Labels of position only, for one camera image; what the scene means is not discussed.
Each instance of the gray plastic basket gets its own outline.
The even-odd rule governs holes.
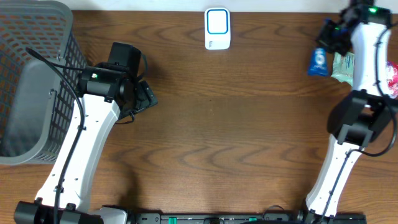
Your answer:
[[[73,15],[55,1],[0,1],[0,164],[53,164],[69,128],[73,98],[26,47],[69,67],[86,62]],[[76,86],[75,70],[62,73]]]

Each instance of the green connector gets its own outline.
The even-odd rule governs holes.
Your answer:
[[[169,224],[177,224],[177,218],[169,218]]]

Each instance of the wooden table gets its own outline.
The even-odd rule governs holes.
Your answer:
[[[299,209],[328,147],[326,121],[349,85],[310,77],[308,63],[328,14],[231,13],[228,50],[204,46],[202,12],[75,11],[74,34],[89,61],[115,41],[147,55],[159,104],[115,126],[94,179],[91,209],[118,204],[164,213]],[[398,62],[398,31],[389,60]],[[368,151],[384,148],[388,127]],[[0,167],[0,220],[32,202],[52,166]],[[396,223],[398,148],[360,157],[338,210]]]

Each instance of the blue square outline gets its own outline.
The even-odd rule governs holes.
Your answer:
[[[209,12],[211,12],[211,11],[224,11],[225,12],[225,14],[226,14],[226,31],[224,33],[212,33],[212,32],[210,32],[210,30],[209,30]],[[226,34],[228,32],[228,13],[227,13],[227,11],[225,9],[212,9],[212,10],[209,10],[209,11],[207,11],[207,15],[206,16],[207,16],[207,32],[209,34]]]

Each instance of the white card reader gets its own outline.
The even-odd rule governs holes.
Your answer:
[[[223,7],[205,11],[205,46],[208,50],[227,49],[231,43],[231,19]]]

